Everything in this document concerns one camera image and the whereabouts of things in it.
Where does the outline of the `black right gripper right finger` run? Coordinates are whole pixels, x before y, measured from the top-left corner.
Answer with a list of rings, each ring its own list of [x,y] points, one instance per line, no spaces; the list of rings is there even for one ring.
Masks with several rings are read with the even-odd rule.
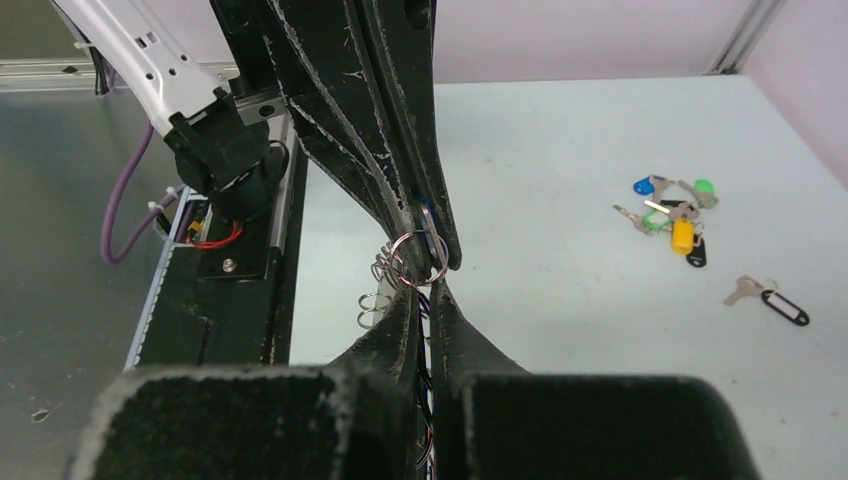
[[[430,293],[441,479],[755,479],[728,403],[687,376],[532,374]]]

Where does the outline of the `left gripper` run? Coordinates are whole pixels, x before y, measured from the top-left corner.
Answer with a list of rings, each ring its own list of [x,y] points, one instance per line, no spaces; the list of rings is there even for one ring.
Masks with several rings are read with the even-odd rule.
[[[438,151],[434,1],[211,0],[247,125],[285,106],[305,153],[394,241],[427,206],[457,270],[462,250]],[[400,247],[407,277],[431,272],[423,236]]]

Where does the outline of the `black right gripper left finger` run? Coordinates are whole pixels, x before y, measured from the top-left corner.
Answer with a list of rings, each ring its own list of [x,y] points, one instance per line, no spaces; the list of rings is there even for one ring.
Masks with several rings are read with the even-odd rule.
[[[150,366],[97,399],[70,479],[412,479],[418,293],[325,366]]]

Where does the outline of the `large steel ring disc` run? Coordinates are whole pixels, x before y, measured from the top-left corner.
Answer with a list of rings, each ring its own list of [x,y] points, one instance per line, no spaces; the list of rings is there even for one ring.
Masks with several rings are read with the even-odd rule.
[[[381,321],[388,311],[395,293],[402,286],[412,288],[418,295],[422,317],[428,318],[430,306],[422,288],[442,279],[446,275],[448,267],[444,274],[436,269],[436,272],[429,279],[421,283],[415,283],[407,277],[404,260],[400,255],[400,247],[407,240],[419,235],[425,239],[423,230],[414,230],[403,234],[398,239],[385,244],[375,255],[370,266],[370,273],[376,282],[376,289],[360,295],[357,299],[359,312],[356,316],[356,323],[361,329],[371,330]]]

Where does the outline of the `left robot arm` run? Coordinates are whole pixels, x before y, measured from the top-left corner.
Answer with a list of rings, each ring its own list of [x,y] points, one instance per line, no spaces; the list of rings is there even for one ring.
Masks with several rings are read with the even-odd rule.
[[[238,74],[204,70],[144,1],[60,1],[172,150],[181,179],[235,221],[263,213],[280,167],[269,120],[430,283],[462,250],[439,158],[432,1],[215,1]]]

